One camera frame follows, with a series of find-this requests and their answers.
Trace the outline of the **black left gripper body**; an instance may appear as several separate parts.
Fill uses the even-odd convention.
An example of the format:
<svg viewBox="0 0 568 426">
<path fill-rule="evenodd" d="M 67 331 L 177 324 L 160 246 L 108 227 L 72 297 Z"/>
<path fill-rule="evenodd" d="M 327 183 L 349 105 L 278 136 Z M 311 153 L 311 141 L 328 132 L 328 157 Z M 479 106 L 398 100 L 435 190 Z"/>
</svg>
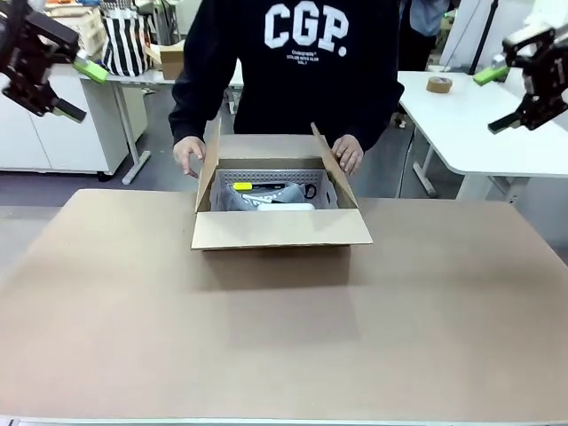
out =
<svg viewBox="0 0 568 426">
<path fill-rule="evenodd" d="M 39 117 L 52 114 L 61 99 L 49 82 L 55 64 L 72 64 L 80 51 L 79 35 L 26 1 L 1 3 L 2 93 Z"/>
</svg>

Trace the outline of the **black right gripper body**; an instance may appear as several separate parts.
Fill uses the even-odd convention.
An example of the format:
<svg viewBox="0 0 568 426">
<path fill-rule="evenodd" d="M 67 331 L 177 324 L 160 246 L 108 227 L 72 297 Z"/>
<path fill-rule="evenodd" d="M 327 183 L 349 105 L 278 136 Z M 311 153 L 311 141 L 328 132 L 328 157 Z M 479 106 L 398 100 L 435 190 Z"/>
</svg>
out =
<svg viewBox="0 0 568 426">
<path fill-rule="evenodd" d="M 508 67 L 522 70 L 523 112 L 528 130 L 536 130 L 567 110 L 567 26 L 531 25 L 502 42 Z"/>
</svg>

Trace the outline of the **person's right hand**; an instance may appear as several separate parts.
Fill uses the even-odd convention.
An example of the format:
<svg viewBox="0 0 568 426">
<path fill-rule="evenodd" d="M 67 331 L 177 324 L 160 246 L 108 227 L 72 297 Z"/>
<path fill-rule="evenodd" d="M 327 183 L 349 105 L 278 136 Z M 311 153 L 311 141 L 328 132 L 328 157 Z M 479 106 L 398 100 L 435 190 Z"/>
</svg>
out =
<svg viewBox="0 0 568 426">
<path fill-rule="evenodd" d="M 172 152 L 174 160 L 186 176 L 199 177 L 199 173 L 192 167 L 192 159 L 204 162 L 206 158 L 206 145 L 201 139 L 193 136 L 182 138 L 173 146 Z"/>
</svg>

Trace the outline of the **person's left hand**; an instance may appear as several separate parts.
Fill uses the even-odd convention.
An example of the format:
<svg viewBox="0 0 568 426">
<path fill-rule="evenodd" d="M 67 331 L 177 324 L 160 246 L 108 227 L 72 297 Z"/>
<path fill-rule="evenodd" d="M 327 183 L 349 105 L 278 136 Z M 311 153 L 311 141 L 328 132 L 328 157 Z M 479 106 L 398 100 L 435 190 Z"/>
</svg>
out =
<svg viewBox="0 0 568 426">
<path fill-rule="evenodd" d="M 335 141 L 332 153 L 341 170 L 348 176 L 357 171 L 364 157 L 359 141 L 350 134 L 343 135 Z"/>
</svg>

